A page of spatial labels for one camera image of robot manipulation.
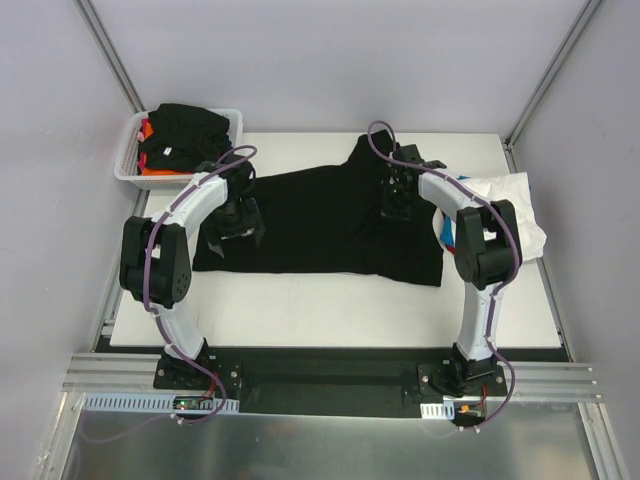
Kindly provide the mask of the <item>white plastic laundry basket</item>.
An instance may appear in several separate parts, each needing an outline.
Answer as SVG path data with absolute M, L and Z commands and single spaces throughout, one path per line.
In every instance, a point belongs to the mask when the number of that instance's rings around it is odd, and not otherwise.
M 242 141 L 244 118 L 243 114 L 233 108 L 211 108 L 211 112 L 221 115 L 230 121 L 228 136 L 233 146 L 239 146 Z M 191 174 L 180 175 L 139 175 L 138 171 L 138 133 L 144 119 L 148 118 L 148 111 L 134 114 L 126 124 L 118 143 L 113 173 L 116 179 L 129 182 L 141 190 L 172 190 L 182 189 L 191 180 Z

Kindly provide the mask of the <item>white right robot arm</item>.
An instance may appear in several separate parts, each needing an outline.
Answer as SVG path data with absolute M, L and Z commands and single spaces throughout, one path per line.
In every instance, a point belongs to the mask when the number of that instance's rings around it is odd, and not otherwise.
M 506 286 L 522 264 L 515 207 L 490 201 L 452 176 L 440 161 L 424 161 L 416 145 L 396 145 L 385 187 L 384 211 L 399 215 L 419 197 L 456 225 L 454 262 L 465 283 L 463 319 L 452 358 L 429 375 L 429 386 L 460 398 L 481 388 L 496 372 L 495 332 Z

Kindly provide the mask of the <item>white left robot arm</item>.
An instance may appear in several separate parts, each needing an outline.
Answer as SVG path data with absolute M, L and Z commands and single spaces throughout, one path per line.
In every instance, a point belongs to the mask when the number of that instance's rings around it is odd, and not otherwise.
M 189 311 L 192 282 L 189 241 L 203 236 L 222 257 L 232 240 L 262 243 L 266 228 L 257 202 L 253 165 L 238 155 L 228 164 L 207 163 L 167 206 L 150 217 L 132 216 L 123 227 L 119 283 L 151 315 L 167 355 L 181 360 L 177 377 L 192 389 L 205 386 L 212 366 L 199 355 L 205 339 Z

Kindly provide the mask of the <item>white t shirt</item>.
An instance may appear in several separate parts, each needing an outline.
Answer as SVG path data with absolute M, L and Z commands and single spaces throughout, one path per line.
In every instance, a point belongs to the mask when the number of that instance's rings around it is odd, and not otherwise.
M 460 206 L 460 201 L 469 201 L 470 198 L 462 194 L 450 182 L 429 175 L 434 181 L 438 198 L 441 200 L 436 205 L 440 207 Z M 515 209 L 518 235 L 521 249 L 521 261 L 523 263 L 535 260 L 543 256 L 547 236 L 537 224 L 530 196 L 529 179 L 526 173 L 515 173 L 497 177 L 460 178 L 457 180 L 464 184 L 466 189 L 473 191 L 475 200 L 483 197 L 487 201 L 497 202 L 508 200 Z M 455 209 L 443 210 L 445 217 L 449 217 L 453 224 Z

